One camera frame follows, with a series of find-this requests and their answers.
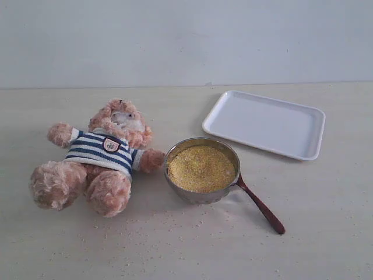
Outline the dark red wooden spoon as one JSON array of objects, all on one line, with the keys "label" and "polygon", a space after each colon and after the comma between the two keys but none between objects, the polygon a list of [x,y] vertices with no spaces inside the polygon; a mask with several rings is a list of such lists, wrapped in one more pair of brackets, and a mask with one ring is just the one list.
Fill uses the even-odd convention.
[{"label": "dark red wooden spoon", "polygon": [[245,184],[242,174],[240,173],[237,180],[237,186],[239,186],[243,191],[245,191],[251,200],[255,203],[258,209],[261,211],[263,216],[266,218],[270,226],[273,230],[279,234],[284,235],[286,230],[280,220],[276,217],[276,215],[247,187]]}]

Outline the white rectangular plastic tray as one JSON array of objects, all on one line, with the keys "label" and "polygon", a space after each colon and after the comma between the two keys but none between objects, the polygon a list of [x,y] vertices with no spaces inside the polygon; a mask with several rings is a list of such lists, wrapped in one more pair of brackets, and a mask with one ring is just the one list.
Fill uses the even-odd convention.
[{"label": "white rectangular plastic tray", "polygon": [[203,120],[204,132],[288,158],[319,156],[325,113],[315,107],[228,90]]}]

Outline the steel bowl of yellow grain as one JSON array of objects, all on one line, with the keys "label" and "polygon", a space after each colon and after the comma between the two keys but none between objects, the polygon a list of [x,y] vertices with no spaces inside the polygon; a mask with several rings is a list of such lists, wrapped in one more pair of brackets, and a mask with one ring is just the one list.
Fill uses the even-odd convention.
[{"label": "steel bowl of yellow grain", "polygon": [[170,187],[187,203],[211,204],[227,196],[238,182],[240,160],[221,141],[189,138],[167,152],[164,174]]}]

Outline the pink teddy bear striped sweater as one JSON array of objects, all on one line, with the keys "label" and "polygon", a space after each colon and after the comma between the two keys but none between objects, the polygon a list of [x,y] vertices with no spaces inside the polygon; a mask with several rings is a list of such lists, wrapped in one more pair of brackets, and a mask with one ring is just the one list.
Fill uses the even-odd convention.
[{"label": "pink teddy bear striped sweater", "polygon": [[151,128],[135,105],[122,99],[101,108],[87,131],[59,122],[47,138],[67,153],[62,161],[44,163],[31,174],[31,196],[42,209],[61,211],[84,195],[98,214],[116,216],[131,197],[132,172],[154,172],[166,156],[147,148]]}]

